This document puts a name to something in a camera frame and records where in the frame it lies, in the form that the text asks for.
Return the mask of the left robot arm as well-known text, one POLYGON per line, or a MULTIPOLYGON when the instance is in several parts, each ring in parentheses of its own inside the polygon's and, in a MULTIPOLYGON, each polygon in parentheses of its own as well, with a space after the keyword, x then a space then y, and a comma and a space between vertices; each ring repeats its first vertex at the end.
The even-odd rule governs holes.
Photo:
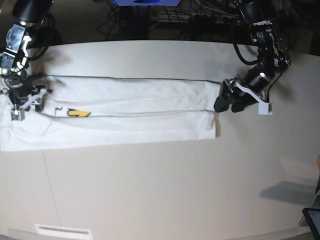
POLYGON ((231 24, 230 39, 240 61, 252 68, 244 77, 237 75, 223 81, 214 110, 222 113, 231 109, 239 113, 257 104, 260 115, 272 115, 270 91, 291 65, 289 51, 279 34, 275 8, 269 0, 236 0, 234 3, 240 15, 231 24), (252 43, 258 50, 256 60, 246 60, 239 50, 235 30, 240 24, 249 28, 252 43))

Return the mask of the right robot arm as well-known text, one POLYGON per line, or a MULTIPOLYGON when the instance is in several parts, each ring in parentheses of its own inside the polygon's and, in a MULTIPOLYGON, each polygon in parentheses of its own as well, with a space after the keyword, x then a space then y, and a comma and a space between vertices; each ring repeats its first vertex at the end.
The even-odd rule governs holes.
POLYGON ((27 70, 31 62, 46 53, 54 38, 56 21, 50 14, 53 3, 53 0, 18 0, 14 5, 12 15, 17 23, 8 30, 6 47, 0 57, 0 76, 6 86, 0 93, 8 97, 14 113, 29 111, 31 105, 36 111, 42 111, 44 95, 52 92, 43 85, 34 85, 34 81, 44 77, 43 73, 29 75, 27 70), (30 56, 28 47, 37 38, 34 27, 45 20, 49 27, 48 36, 41 49, 30 56))

